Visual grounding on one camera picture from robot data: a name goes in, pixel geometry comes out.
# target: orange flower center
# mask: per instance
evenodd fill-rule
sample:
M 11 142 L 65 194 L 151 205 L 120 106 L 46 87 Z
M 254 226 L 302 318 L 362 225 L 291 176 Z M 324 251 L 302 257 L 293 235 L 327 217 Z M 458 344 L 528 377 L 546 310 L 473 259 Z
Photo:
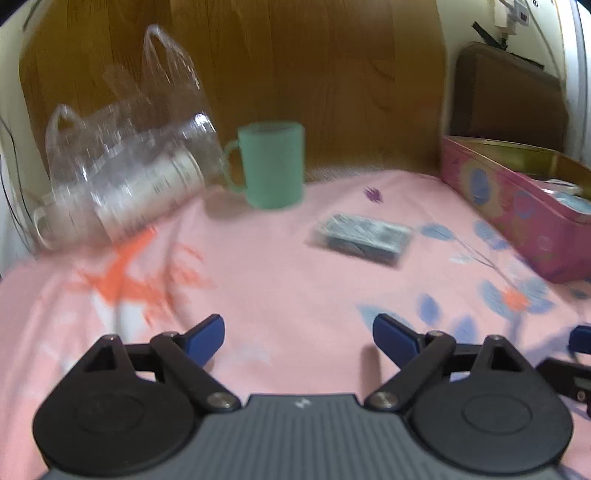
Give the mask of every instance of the orange flower center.
M 529 305 L 527 297 L 513 288 L 503 292 L 503 301 L 516 312 L 523 312 Z

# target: rectangular box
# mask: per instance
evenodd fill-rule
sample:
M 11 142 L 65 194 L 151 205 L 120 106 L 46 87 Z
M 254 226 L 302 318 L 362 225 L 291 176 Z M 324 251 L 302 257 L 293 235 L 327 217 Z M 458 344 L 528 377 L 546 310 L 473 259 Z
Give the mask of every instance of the rectangular box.
M 559 201 L 532 177 L 577 184 L 581 196 L 591 199 L 591 171 L 561 153 L 502 141 L 443 138 L 442 180 L 496 227 L 534 271 L 555 283 L 591 277 L 589 204 L 577 197 Z

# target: wood grain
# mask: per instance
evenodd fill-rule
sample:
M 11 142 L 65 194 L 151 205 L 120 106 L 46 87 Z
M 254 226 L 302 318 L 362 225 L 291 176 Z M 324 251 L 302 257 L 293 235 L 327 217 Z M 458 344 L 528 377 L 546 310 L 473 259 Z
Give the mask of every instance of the wood grain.
M 35 139 L 60 103 L 115 100 L 120 63 L 140 81 L 144 30 L 193 58 L 222 143 L 254 121 L 292 119 L 308 167 L 437 168 L 445 51 L 435 0 L 53 0 L 20 75 Z

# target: open box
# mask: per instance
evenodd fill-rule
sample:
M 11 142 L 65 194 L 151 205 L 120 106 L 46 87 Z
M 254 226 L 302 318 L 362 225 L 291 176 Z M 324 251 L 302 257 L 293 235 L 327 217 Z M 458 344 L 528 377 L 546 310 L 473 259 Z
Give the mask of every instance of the open box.
M 560 201 L 536 179 L 581 187 L 591 200 L 591 170 L 553 150 L 495 140 L 444 137 L 442 180 L 458 191 L 548 281 L 591 277 L 591 205 Z

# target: pink tablecloth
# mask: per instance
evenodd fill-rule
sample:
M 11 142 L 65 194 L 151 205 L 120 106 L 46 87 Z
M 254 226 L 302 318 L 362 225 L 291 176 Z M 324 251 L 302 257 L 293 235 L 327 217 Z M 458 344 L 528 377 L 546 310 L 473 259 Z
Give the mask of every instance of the pink tablecloth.
M 399 267 L 309 246 L 311 229 L 335 212 L 416 229 Z M 43 472 L 31 437 L 35 409 L 105 333 L 142 342 L 220 313 L 226 343 L 212 373 L 244 400 L 249 393 L 364 397 L 396 371 L 372 344 L 377 313 L 460 342 L 500 333 L 537 363 L 565 356 L 590 295 L 586 282 L 547 285 L 432 177 L 386 172 L 314 184 L 302 205 L 281 212 L 255 211 L 213 190 L 115 249 L 45 258 L 4 279 L 0 478 Z M 565 471 L 591 478 L 591 421 L 570 406 L 576 432 Z

